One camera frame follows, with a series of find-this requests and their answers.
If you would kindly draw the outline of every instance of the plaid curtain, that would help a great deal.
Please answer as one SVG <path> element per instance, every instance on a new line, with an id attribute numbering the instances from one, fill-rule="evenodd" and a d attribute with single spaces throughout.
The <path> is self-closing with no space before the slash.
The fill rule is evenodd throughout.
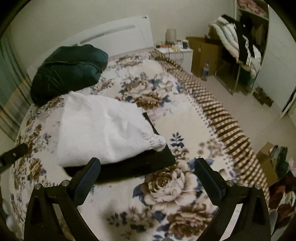
<path id="1" fill-rule="evenodd" d="M 31 81 L 13 53 L 9 30 L 0 39 L 0 128 L 13 141 L 28 111 Z"/>

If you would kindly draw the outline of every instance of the plastic water bottle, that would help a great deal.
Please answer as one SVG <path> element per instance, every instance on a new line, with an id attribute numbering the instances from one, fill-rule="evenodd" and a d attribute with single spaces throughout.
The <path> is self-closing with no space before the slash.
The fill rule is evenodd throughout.
<path id="1" fill-rule="evenodd" d="M 205 63 L 205 66 L 202 69 L 202 80 L 207 81 L 207 78 L 209 76 L 209 71 L 210 71 L 210 65 L 209 62 Z"/>

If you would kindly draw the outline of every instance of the headboard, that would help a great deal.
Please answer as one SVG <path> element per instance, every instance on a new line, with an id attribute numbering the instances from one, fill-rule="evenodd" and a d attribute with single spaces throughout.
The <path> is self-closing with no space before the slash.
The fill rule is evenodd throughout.
<path id="1" fill-rule="evenodd" d="M 66 39 L 48 50 L 27 68 L 30 79 L 33 80 L 40 65 L 58 47 L 84 44 L 91 44 L 96 48 L 102 49 L 109 57 L 153 47 L 149 17 L 137 16 L 104 23 Z"/>

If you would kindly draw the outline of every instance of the nightstand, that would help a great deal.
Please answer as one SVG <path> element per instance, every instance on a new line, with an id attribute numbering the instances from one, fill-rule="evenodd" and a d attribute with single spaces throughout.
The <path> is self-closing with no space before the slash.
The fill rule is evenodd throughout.
<path id="1" fill-rule="evenodd" d="M 191 64 L 192 64 L 192 49 L 180 49 L 180 51 L 174 51 L 171 48 L 155 48 L 161 53 L 165 54 L 166 57 L 174 60 L 177 64 L 181 66 L 188 72 L 191 73 Z"/>

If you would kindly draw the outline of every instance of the brown and white checkered fabric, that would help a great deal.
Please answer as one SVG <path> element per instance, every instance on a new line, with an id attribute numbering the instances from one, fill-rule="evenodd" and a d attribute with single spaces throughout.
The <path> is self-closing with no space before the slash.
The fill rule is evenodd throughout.
<path id="1" fill-rule="evenodd" d="M 265 175 L 250 146 L 250 140 L 238 126 L 237 120 L 215 99 L 215 97 L 201 85 L 199 79 L 187 73 L 173 60 L 166 58 L 159 51 L 151 52 L 151 56 L 170 74 L 172 74 L 184 91 L 190 94 L 202 107 L 204 114 L 210 121 L 220 141 L 224 143 L 226 152 L 232 156 L 234 168 L 240 170 L 238 176 L 240 184 L 261 185 L 266 202 L 269 202 L 269 190 Z"/>

